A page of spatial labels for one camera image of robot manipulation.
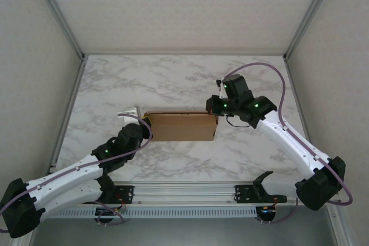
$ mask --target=black bracket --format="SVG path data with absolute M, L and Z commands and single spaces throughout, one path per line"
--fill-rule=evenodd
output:
M 248 203 L 287 203 L 287 197 L 283 195 L 269 195 L 263 194 L 262 197 L 258 197 L 254 191 L 253 184 L 239 184 L 235 186 L 236 195 L 234 200 L 237 204 L 248 204 Z
M 134 186 L 115 186 L 113 197 L 109 201 L 109 204 L 120 204 L 122 201 L 124 204 L 132 204 Z

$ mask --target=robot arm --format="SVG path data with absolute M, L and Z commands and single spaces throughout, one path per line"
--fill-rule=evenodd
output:
M 218 80 L 220 95 L 213 95 L 206 102 L 210 114 L 239 116 L 240 120 L 265 134 L 293 161 L 301 176 L 263 174 L 261 187 L 254 187 L 257 195 L 285 195 L 298 197 L 308 208 L 320 209 L 342 187 L 337 179 L 318 161 L 321 158 L 343 180 L 345 163 L 339 157 L 331 159 L 316 149 L 301 136 L 284 118 L 283 126 L 277 107 L 265 96 L 254 98 L 244 78 L 231 75 Z M 314 151 L 311 155 L 287 130 L 292 131 L 302 142 Z
M 149 135 L 145 124 L 137 119 L 130 118 L 125 123 L 128 124 L 117 137 L 112 137 L 75 164 L 27 183 L 21 178 L 11 182 L 0 202 L 3 209 L 18 197 L 2 212 L 10 236 L 25 235 L 58 210 L 95 200 L 107 203 L 115 189 L 107 174 L 131 160 Z

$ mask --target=white wall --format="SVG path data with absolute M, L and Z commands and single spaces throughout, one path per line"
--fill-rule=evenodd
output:
M 87 53 L 278 53 L 311 0 L 56 0 Z
M 324 0 L 289 64 L 313 142 L 347 164 L 347 211 L 369 245 L 369 0 Z
M 78 58 L 44 0 L 0 0 L 0 36 L 2 196 L 10 181 L 45 174 Z

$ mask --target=marble tabletop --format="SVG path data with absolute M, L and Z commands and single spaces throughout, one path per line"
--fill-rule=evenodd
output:
M 270 63 L 282 72 L 287 83 L 283 114 L 303 134 L 280 56 L 89 56 L 57 169 L 116 135 L 122 125 L 117 113 L 125 108 L 139 106 L 142 114 L 205 110 L 206 100 L 219 93 L 215 80 L 251 62 Z M 255 97 L 265 95 L 278 105 L 282 86 L 273 70 L 253 66 L 240 73 Z M 262 134 L 219 118 L 214 141 L 152 142 L 110 176 L 114 181 L 252 181 L 268 170 L 296 173 L 291 160 Z

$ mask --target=brown cardboard box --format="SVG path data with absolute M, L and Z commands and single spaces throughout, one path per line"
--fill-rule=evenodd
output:
M 213 141 L 218 117 L 202 111 L 147 112 L 152 141 Z

